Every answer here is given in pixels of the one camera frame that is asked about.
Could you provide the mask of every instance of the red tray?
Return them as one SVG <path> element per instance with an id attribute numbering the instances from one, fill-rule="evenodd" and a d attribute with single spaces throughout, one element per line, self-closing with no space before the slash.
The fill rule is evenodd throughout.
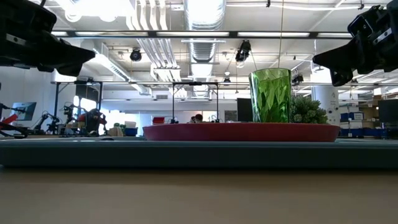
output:
<path id="1" fill-rule="evenodd" d="M 150 141 L 306 141 L 333 142 L 340 131 L 330 124 L 200 123 L 144 127 Z"/>

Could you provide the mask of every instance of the succulent plant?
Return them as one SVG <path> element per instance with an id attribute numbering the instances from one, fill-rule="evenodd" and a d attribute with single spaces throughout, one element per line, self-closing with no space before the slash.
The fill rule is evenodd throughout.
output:
<path id="1" fill-rule="evenodd" d="M 310 97 L 296 96 L 290 101 L 290 122 L 327 124 L 326 111 L 321 109 L 318 100 L 312 101 Z"/>

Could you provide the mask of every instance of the desk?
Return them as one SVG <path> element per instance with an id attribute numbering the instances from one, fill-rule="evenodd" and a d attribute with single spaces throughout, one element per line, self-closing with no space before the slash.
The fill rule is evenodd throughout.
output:
<path id="1" fill-rule="evenodd" d="M 395 172 L 0 170 L 4 224 L 396 224 Z"/>

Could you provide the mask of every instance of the ceiling duct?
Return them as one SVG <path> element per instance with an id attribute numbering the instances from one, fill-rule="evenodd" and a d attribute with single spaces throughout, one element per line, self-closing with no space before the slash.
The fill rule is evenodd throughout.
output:
<path id="1" fill-rule="evenodd" d="M 184 0 L 187 29 L 220 30 L 224 22 L 225 7 L 226 0 Z M 209 78 L 213 69 L 213 65 L 210 62 L 214 62 L 217 43 L 190 42 L 189 49 L 191 62 L 201 63 L 191 65 L 192 77 L 195 80 L 197 78 Z M 200 88 L 200 90 L 201 92 L 195 94 L 203 96 L 205 94 L 203 88 Z"/>

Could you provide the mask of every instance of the metal frame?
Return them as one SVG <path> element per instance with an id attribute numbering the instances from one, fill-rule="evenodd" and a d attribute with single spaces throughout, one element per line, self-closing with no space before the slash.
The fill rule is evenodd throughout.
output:
<path id="1" fill-rule="evenodd" d="M 97 108 L 98 110 L 101 109 L 101 105 L 102 105 L 102 94 L 103 94 L 103 87 L 104 84 L 103 82 L 97 82 L 97 81 L 87 81 L 87 82 L 83 82 L 83 81 L 75 81 L 75 82 L 51 82 L 51 84 L 56 84 L 57 87 L 55 88 L 55 104 L 54 104 L 54 116 L 57 116 L 57 111 L 58 111 L 58 96 L 59 93 L 62 92 L 62 90 L 64 90 L 68 85 L 70 84 L 74 84 L 74 85 L 87 85 L 87 83 L 92 83 L 92 84 L 99 84 L 99 95 L 98 95 L 98 103 L 97 103 Z"/>
<path id="2" fill-rule="evenodd" d="M 218 117 L 218 114 L 219 114 L 219 112 L 218 112 L 218 87 L 219 87 L 219 85 L 220 85 L 220 83 L 218 83 L 218 82 L 173 82 L 172 83 L 172 85 L 173 85 L 173 115 L 172 115 L 172 120 L 171 120 L 171 123 L 172 124 L 175 124 L 175 116 L 174 116 L 174 94 L 175 94 L 175 92 L 174 92 L 174 90 L 175 90 L 175 86 L 176 85 L 182 85 L 182 86 L 184 86 L 184 85 L 190 85 L 190 86 L 202 86 L 202 85 L 215 85 L 216 87 L 217 87 L 217 92 L 216 92 L 216 95 L 217 95 L 217 117 L 216 117 L 216 123 L 219 123 L 220 122 L 220 119 L 219 119 L 219 117 Z"/>
<path id="3" fill-rule="evenodd" d="M 258 30 L 53 30 L 56 37 L 82 39 L 327 39 L 351 40 L 347 32 L 297 32 L 297 31 L 258 31 Z"/>
<path id="4" fill-rule="evenodd" d="M 75 84 L 74 82 L 62 82 L 63 84 Z M 102 82 L 104 85 L 131 85 L 131 84 L 138 84 L 138 85 L 173 85 L 173 82 Z M 218 82 L 219 85 L 249 85 L 249 82 Z M 314 85 L 321 85 L 321 86 L 331 86 L 331 83 L 312 83 L 312 82 L 301 82 L 299 84 L 295 84 L 295 86 L 314 86 Z M 343 86 L 398 86 L 398 82 L 379 82 L 379 83 L 347 83 Z"/>

